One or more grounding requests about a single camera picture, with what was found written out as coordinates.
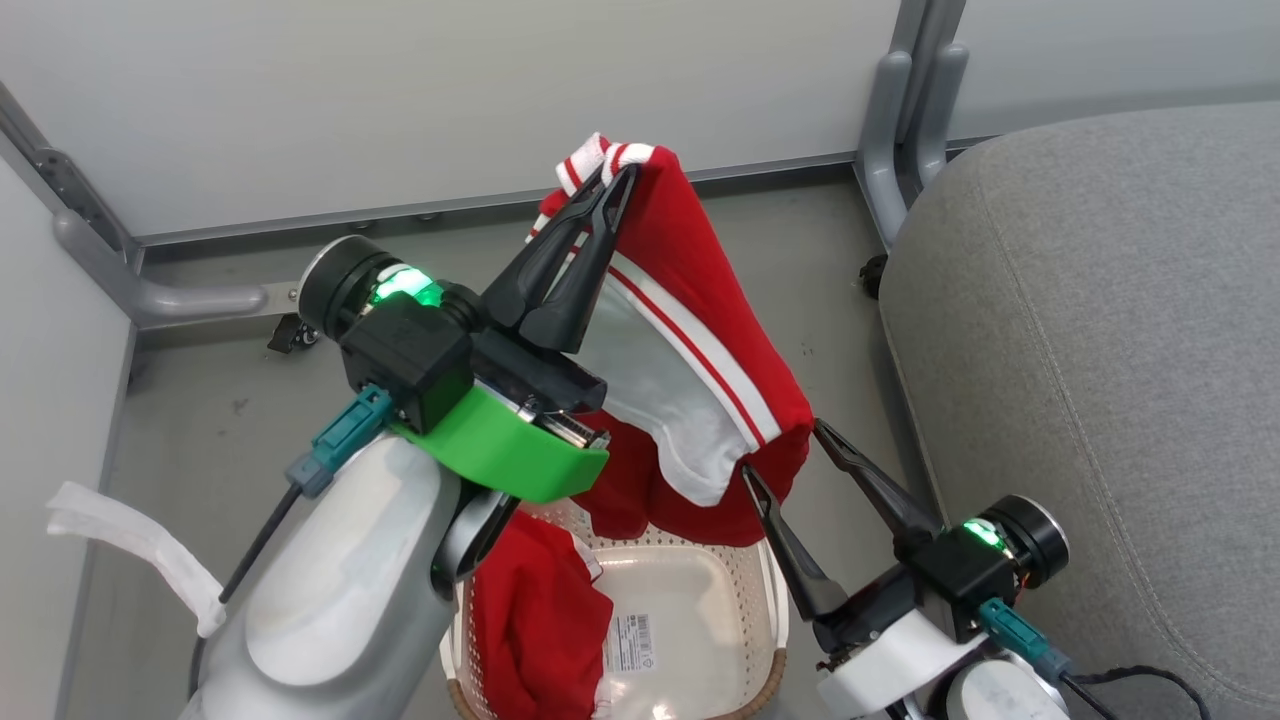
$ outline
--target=white fabric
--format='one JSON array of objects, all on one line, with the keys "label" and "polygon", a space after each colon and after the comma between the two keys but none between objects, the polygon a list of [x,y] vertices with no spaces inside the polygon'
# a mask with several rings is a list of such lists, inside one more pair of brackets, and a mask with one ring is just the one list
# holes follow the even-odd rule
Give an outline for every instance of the white fabric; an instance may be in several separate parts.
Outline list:
[{"label": "white fabric", "polygon": [[690,502],[713,506],[733,465],[750,452],[750,436],[627,292],[616,278],[605,279],[573,359],[609,384],[604,411],[654,439],[667,483]]},{"label": "white fabric", "polygon": [[636,163],[648,163],[649,158],[653,158],[653,145],[645,145],[643,142],[620,142],[617,145],[611,145],[604,152],[604,172],[600,173],[600,179],[604,181],[604,184],[613,182],[614,160],[617,160],[618,169],[621,169]]},{"label": "white fabric", "polygon": [[613,717],[613,682],[609,679],[609,648],[605,642],[604,656],[600,661],[604,665],[604,674],[595,685],[595,710],[591,711],[591,720],[609,720]]},{"label": "white fabric", "polygon": [[[604,159],[604,145],[607,140],[600,138],[600,133],[591,133],[591,137],[586,138],[586,142],[581,147],[573,151],[567,160],[556,165],[556,178],[559,179],[561,187],[564,192],[573,195],[577,191],[579,183],[585,182],[595,168],[600,167],[600,161]],[[573,182],[573,177],[570,174],[568,167],[573,167],[573,173],[577,174],[579,182]]]},{"label": "white fabric", "polygon": [[227,607],[218,602],[221,583],[160,523],[76,483],[63,483],[46,507],[52,510],[49,534],[102,541],[154,565],[196,615],[200,637],[212,635],[227,620]]},{"label": "white fabric", "polygon": [[529,231],[527,236],[525,236],[525,243],[527,245],[529,242],[531,242],[534,240],[534,236],[541,232],[541,229],[545,228],[547,223],[549,223],[550,220],[552,220],[550,218],[539,213],[538,219],[534,220],[534,228]]},{"label": "white fabric", "polygon": [[[760,395],[760,388],[755,386],[746,370],[739,365],[733,354],[698,315],[681,305],[675,296],[667,292],[667,288],[623,255],[616,254],[612,265],[616,274],[609,281],[631,302],[631,306],[680,352],[685,363],[698,373],[708,389],[719,400],[724,413],[746,439],[748,452],[755,452],[760,448],[755,433],[751,432],[751,425],[755,425],[764,442],[782,434],[782,427],[778,425],[773,410]],[[635,287],[635,292],[616,279],[618,277]],[[691,428],[691,432],[696,432],[696,429]]]},{"label": "white fabric", "polygon": [[577,551],[577,556],[582,559],[582,564],[586,565],[586,571],[594,583],[600,575],[604,574],[604,568],[600,566],[600,561],[595,559],[595,553],[591,552],[591,548],[588,547],[585,542],[582,542],[582,538],[575,536],[573,533],[568,533],[568,537],[573,538],[573,550]]}]

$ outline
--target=gray floor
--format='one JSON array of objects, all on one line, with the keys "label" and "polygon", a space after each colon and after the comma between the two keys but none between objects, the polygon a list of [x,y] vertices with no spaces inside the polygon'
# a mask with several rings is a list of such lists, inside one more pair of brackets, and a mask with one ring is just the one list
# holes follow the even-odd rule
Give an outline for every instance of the gray floor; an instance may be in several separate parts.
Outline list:
[{"label": "gray floor", "polygon": [[[902,478],[905,468],[919,483],[876,305],[855,284],[858,268],[879,249],[852,182],[722,195],[707,209],[817,414],[886,471]],[[422,228],[383,242],[434,275],[483,287],[516,251],[527,222]],[[175,259],[151,274],[183,284],[284,281],[315,250]],[[145,352],[109,492],[161,521],[225,578],[284,491],[283,468],[348,398],[326,342],[289,356],[268,351],[264,338]],[[888,533],[852,483],[813,450],[785,512],[828,574],[854,589],[891,562]],[[296,510],[291,524],[302,515]],[[120,553],[95,552],[88,588],[68,719],[173,720],[184,703],[191,615],[154,571]],[[824,717],[813,670],[822,653],[794,612],[791,626],[786,679],[763,716]],[[406,717],[454,717],[438,662]]]}]

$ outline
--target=red cloth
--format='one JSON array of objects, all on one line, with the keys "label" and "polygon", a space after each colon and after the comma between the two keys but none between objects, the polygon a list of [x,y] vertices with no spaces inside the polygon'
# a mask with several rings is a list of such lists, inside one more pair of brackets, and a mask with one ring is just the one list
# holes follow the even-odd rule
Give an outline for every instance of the red cloth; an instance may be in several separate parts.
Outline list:
[{"label": "red cloth", "polygon": [[484,692],[499,720],[588,720],[613,601],[591,587],[573,537],[524,512],[475,574]]},{"label": "red cloth", "polygon": [[[605,181],[622,165],[644,165],[608,282],[626,288],[636,310],[696,368],[736,419],[741,438],[732,439],[744,452],[735,460],[741,462],[745,455],[778,498],[785,498],[809,451],[813,411],[756,322],[676,155],[664,147],[612,145],[593,136],[557,168],[563,188],[543,201],[543,215],[554,215],[568,200],[567,191],[602,163]],[[636,281],[637,275],[643,279]],[[653,282],[660,288],[652,288]],[[635,538],[652,523],[708,544],[746,546],[763,537],[736,466],[731,477],[707,483],[714,492],[723,491],[718,503],[700,506],[663,478],[653,436],[607,413],[585,421],[613,436],[609,462],[595,487],[573,498],[591,514],[596,534]],[[708,443],[708,451],[716,445]]]}]

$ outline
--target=gray fabric seat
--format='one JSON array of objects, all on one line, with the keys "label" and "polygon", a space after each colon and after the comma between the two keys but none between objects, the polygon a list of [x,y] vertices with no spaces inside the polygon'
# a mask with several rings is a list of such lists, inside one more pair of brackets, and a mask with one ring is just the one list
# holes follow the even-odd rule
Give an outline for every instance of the gray fabric seat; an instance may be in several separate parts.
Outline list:
[{"label": "gray fabric seat", "polygon": [[[1268,102],[986,142],[911,209],[881,290],[943,511],[1041,501],[1073,557],[1028,616],[1078,671],[1174,670],[1217,720],[1280,717],[1277,136]],[[1160,679],[1098,694],[1196,717]]]}]

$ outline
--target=green bracket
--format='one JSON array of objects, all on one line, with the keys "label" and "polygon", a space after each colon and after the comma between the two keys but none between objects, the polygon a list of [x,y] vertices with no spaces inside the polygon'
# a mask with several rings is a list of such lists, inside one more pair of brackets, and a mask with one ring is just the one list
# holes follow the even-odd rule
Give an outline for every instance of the green bracket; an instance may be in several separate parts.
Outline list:
[{"label": "green bracket", "polygon": [[479,387],[440,420],[417,434],[399,423],[392,430],[474,483],[529,502],[553,502],[586,492],[609,459],[536,428]]}]

